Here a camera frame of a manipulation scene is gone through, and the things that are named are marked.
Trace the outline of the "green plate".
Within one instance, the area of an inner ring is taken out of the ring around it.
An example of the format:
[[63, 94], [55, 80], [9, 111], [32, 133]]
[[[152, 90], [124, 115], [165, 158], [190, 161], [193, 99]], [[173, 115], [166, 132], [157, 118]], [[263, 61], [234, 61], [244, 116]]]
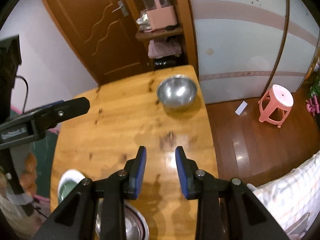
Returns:
[[66, 181], [61, 185], [58, 193], [58, 204], [60, 204], [69, 195], [76, 185], [77, 183], [71, 180]]

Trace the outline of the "large white plate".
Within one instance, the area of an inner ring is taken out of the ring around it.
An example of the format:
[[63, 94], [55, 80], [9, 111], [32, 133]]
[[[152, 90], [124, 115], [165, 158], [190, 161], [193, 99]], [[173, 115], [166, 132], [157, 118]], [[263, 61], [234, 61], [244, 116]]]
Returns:
[[74, 181], [77, 184], [80, 183], [80, 181], [82, 181], [85, 178], [85, 176], [78, 170], [75, 169], [70, 169], [67, 170], [60, 178], [59, 184], [58, 184], [58, 188], [57, 188], [57, 201], [58, 201], [58, 193], [59, 193], [59, 189], [61, 187], [61, 185], [66, 182], [66, 181]]

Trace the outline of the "small steel bowl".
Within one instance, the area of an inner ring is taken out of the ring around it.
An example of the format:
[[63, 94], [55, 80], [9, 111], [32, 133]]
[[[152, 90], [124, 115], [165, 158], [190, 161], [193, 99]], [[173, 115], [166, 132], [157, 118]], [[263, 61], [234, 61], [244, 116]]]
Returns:
[[195, 101], [197, 85], [186, 75], [173, 75], [158, 85], [156, 94], [163, 106], [169, 109], [183, 109]]

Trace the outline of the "white checkered bedding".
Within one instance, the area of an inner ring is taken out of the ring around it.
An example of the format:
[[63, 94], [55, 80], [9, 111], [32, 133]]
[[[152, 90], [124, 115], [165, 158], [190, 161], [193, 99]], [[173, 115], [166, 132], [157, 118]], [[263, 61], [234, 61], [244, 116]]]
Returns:
[[290, 239], [302, 239], [319, 214], [319, 153], [283, 177], [247, 187]]

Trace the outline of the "brown wooden door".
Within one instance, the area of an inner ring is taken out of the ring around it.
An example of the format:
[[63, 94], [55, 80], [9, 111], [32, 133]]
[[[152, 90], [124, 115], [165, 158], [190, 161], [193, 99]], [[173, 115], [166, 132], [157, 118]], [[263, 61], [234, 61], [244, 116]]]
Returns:
[[99, 84], [153, 70], [133, 17], [111, 13], [125, 0], [42, 0], [59, 31]]

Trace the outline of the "white paper slip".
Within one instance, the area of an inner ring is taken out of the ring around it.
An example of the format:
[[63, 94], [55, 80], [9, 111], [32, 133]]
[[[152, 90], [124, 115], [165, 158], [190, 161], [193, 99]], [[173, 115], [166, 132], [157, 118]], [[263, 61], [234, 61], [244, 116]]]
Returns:
[[240, 116], [246, 107], [247, 102], [243, 101], [242, 103], [240, 103], [239, 107], [235, 110], [236, 115]]

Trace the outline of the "wooden table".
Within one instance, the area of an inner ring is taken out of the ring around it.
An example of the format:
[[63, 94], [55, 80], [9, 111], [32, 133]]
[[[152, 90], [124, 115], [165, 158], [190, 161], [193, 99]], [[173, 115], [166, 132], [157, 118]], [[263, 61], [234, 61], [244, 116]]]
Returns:
[[62, 124], [54, 153], [50, 207], [57, 207], [59, 180], [68, 169], [93, 179], [107, 178], [147, 151], [142, 191], [132, 205], [145, 217], [151, 239], [194, 239], [197, 202], [181, 193], [175, 148], [199, 168], [217, 175], [209, 118], [201, 93], [183, 112], [164, 109], [156, 91], [173, 75], [197, 76], [193, 66], [148, 72], [108, 83], [84, 93], [87, 114]]

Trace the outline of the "pink plastic stool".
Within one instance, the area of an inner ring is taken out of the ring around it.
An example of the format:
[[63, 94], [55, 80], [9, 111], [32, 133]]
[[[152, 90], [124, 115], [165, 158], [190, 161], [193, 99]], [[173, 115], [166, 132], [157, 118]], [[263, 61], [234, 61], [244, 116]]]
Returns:
[[[259, 121], [266, 121], [281, 128], [283, 122], [291, 112], [293, 104], [294, 99], [288, 89], [281, 85], [272, 85], [258, 101], [260, 112]], [[281, 119], [279, 121], [270, 118], [275, 110], [278, 110], [281, 113]]]

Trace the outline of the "folded pink cloth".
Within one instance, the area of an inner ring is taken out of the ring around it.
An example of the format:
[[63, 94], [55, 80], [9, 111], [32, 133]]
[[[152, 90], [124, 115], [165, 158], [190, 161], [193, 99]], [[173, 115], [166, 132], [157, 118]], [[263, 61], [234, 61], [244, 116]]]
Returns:
[[150, 40], [149, 42], [148, 57], [150, 59], [179, 56], [181, 53], [181, 45], [175, 40]]

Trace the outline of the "pink toy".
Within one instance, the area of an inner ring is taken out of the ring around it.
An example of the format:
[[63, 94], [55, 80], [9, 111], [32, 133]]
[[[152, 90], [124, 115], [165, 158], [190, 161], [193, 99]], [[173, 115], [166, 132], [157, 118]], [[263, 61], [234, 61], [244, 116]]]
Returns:
[[319, 104], [316, 96], [310, 98], [309, 100], [306, 100], [306, 110], [313, 116], [319, 114]]

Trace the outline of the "pink basket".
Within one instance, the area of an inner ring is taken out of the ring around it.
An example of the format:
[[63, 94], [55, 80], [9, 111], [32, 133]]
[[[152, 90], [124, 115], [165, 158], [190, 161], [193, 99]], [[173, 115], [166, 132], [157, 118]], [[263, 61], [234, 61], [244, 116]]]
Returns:
[[143, 0], [152, 30], [178, 25], [174, 6], [170, 0]]

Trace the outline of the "wooden corner shelf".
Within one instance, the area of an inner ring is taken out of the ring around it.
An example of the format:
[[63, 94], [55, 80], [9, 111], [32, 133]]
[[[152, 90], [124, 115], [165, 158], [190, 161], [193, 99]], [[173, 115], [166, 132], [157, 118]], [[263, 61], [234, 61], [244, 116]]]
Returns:
[[190, 0], [125, 0], [154, 70], [192, 65], [199, 72]]

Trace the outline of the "green chalkboard pink frame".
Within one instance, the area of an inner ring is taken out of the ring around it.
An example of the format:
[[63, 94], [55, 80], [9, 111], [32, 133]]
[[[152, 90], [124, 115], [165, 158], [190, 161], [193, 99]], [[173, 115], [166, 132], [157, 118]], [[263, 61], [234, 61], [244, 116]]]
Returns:
[[46, 137], [11, 149], [22, 189], [30, 195], [50, 198], [50, 178], [61, 125], [46, 131]]

